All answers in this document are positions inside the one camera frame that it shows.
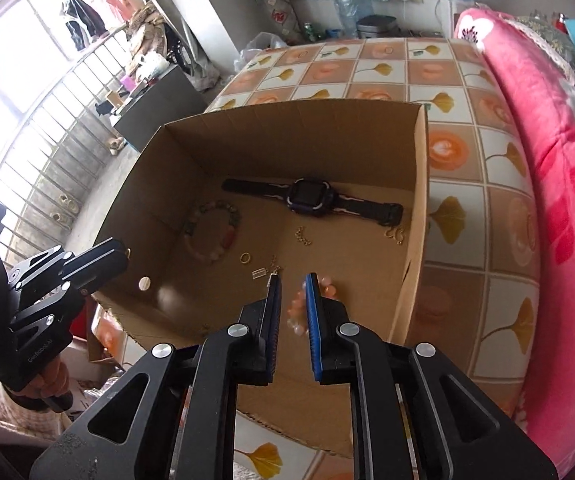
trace screw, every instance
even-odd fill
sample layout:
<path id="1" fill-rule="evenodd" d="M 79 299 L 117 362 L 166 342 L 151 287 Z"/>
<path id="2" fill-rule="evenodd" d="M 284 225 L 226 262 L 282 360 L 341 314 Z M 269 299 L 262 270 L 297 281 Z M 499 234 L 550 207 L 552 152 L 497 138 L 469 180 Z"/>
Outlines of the screw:
<path id="1" fill-rule="evenodd" d="M 170 355 L 171 351 L 171 345 L 168 345 L 167 343 L 160 343 L 152 348 L 152 355 L 158 359 L 163 359 L 164 357 Z"/>
<path id="2" fill-rule="evenodd" d="M 416 353 L 421 357 L 432 357 L 436 352 L 437 349 L 430 343 L 419 343 L 416 345 Z"/>
<path id="3" fill-rule="evenodd" d="M 229 327 L 227 329 L 227 333 L 229 335 L 231 335 L 232 337 L 243 337 L 249 331 L 250 331 L 250 329 L 241 323 L 233 324 L 233 325 L 231 325 L 231 327 Z"/>
<path id="4" fill-rule="evenodd" d="M 352 337 L 358 334 L 360 332 L 360 329 L 359 326 L 354 323 L 343 323 L 339 327 L 339 332 L 341 332 L 343 335 Z"/>

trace multicolored beaded bracelet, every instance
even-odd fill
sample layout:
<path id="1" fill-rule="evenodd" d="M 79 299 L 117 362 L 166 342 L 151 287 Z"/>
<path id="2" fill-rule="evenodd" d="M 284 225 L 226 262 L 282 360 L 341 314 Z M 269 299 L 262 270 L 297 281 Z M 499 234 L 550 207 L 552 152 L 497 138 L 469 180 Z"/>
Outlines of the multicolored beaded bracelet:
<path id="1" fill-rule="evenodd" d="M 196 230 L 196 224 L 198 220 L 208 211 L 213 209 L 222 209 L 230 214 L 230 219 L 228 222 L 227 229 L 223 235 L 221 242 L 218 244 L 216 249 L 211 251 L 208 255 L 199 253 L 195 250 L 192 245 L 192 237 L 194 236 L 194 231 Z M 238 224 L 240 223 L 240 213 L 238 209 L 232 204 L 225 202 L 225 200 L 214 200 L 212 202 L 206 202 L 199 208 L 192 211 L 189 218 L 183 225 L 183 234 L 185 239 L 185 247 L 189 254 L 191 254 L 195 259 L 204 264 L 211 264 L 221 258 L 225 254 L 236 238 L 236 230 L 238 229 Z"/>

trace black watch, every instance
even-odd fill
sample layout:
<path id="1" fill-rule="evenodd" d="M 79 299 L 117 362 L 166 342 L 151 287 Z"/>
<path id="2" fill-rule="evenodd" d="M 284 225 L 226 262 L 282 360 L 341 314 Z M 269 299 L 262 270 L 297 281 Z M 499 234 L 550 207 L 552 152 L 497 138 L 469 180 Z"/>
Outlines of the black watch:
<path id="1" fill-rule="evenodd" d="M 300 178 L 293 184 L 268 184 L 228 178 L 221 189 L 230 193 L 274 198 L 285 202 L 295 213 L 323 216 L 327 213 L 344 213 L 380 225 L 395 227 L 401 223 L 403 206 L 396 203 L 379 203 L 338 193 L 329 182 L 314 178 Z"/>

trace pink blanket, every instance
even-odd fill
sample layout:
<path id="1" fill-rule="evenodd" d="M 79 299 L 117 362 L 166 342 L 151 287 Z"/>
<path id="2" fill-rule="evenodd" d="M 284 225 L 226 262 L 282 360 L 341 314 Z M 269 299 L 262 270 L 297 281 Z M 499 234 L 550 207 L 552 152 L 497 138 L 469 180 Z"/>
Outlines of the pink blanket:
<path id="1" fill-rule="evenodd" d="M 515 420 L 563 477 L 575 465 L 575 87 L 504 16 L 465 12 L 456 32 L 494 71 L 519 126 L 541 235 L 541 299 Z"/>

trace cardboard box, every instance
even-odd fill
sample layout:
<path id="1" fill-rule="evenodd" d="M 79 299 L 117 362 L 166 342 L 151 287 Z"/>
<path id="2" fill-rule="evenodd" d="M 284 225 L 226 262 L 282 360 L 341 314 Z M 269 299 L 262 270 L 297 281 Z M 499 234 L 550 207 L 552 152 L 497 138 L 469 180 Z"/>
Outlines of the cardboard box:
<path id="1" fill-rule="evenodd" d="M 283 312 L 274 383 L 238 389 L 238 408 L 308 446 L 351 453 L 346 386 L 314 383 L 309 340 L 286 325 L 286 310 L 308 272 L 331 276 L 352 320 L 383 339 L 403 343 L 415 302 L 426 235 L 425 108 L 369 100 L 265 104 L 213 112 L 162 127 L 136 162 L 107 215 L 98 240 L 121 238 L 131 248 L 127 272 L 101 290 L 125 330 L 146 349 L 178 348 L 237 320 L 241 307 L 266 295 L 251 271 L 283 268 Z M 398 202 L 405 241 L 353 216 L 297 215 L 279 201 L 221 191 L 227 177 L 291 182 L 323 178 L 352 196 Z M 195 206 L 223 199 L 241 214 L 237 238 L 216 263 L 196 261 L 182 226 Z M 204 215 L 194 245 L 209 253 L 228 216 Z M 295 237 L 304 226 L 312 241 Z M 248 252 L 252 261 L 240 263 Z M 151 287 L 139 290 L 147 276 Z"/>

